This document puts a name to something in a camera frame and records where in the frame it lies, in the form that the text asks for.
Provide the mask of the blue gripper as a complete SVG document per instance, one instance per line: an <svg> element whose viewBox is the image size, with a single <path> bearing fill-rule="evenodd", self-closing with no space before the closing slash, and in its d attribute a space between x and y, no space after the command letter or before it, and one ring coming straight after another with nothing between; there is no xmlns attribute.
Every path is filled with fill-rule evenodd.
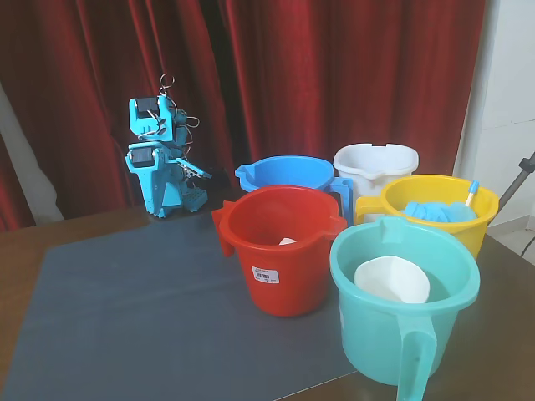
<svg viewBox="0 0 535 401"><path fill-rule="evenodd" d="M198 177L199 169L183 158L174 159L174 163L178 165L182 171L180 188L181 190L186 190L187 181L191 177ZM208 194L205 190L199 187L190 188L183 195L183 208L191 212L196 212L199 211L207 203L207 201Z"/></svg>

